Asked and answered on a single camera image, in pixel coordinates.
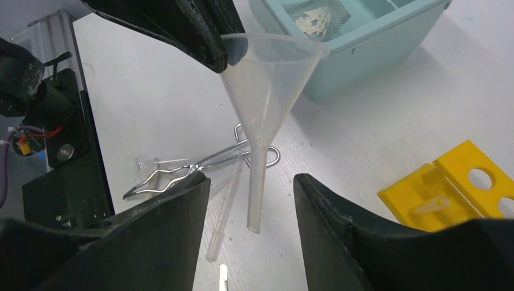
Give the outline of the clear glass test tube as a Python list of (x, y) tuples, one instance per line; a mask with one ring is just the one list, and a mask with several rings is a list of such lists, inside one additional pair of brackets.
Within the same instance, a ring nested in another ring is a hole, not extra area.
[(440, 195), (424, 201), (421, 205), (411, 210), (411, 212), (414, 215), (438, 212), (448, 208), (450, 204), (451, 202), (448, 197)]

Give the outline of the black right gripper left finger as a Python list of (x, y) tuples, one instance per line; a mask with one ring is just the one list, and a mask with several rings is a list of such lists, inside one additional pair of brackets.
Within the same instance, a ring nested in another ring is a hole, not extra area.
[(210, 186), (195, 173), (89, 229), (1, 219), (1, 289), (192, 290)]

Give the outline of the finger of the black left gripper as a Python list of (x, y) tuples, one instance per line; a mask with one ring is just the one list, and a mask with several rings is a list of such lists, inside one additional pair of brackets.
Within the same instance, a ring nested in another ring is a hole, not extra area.
[(247, 53), (248, 40), (222, 39), (222, 35), (244, 33), (233, 1), (193, 1), (195, 26), (199, 36), (195, 56), (206, 67), (236, 65)]
[[(83, 3), (98, 16), (172, 45), (199, 62), (199, 36), (193, 1), (88, 0)], [(222, 73), (226, 67), (207, 67)]]

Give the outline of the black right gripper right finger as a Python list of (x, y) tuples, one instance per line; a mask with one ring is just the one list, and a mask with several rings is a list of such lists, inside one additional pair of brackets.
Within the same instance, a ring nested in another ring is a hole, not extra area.
[(293, 192), (309, 290), (512, 290), (513, 221), (424, 232), (339, 196), (308, 173)]

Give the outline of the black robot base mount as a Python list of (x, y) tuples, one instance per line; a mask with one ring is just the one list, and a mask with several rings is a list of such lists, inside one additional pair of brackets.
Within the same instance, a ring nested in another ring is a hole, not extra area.
[(113, 216), (90, 98), (72, 52), (41, 61), (1, 40), (1, 205), (64, 229)]

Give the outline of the clear plastic funnel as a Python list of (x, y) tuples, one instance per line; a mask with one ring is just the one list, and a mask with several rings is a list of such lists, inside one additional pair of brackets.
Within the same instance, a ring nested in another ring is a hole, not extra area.
[(329, 51), (320, 42), (288, 35), (221, 38), (227, 50), (222, 82), (251, 150), (247, 228), (260, 233), (268, 148)]

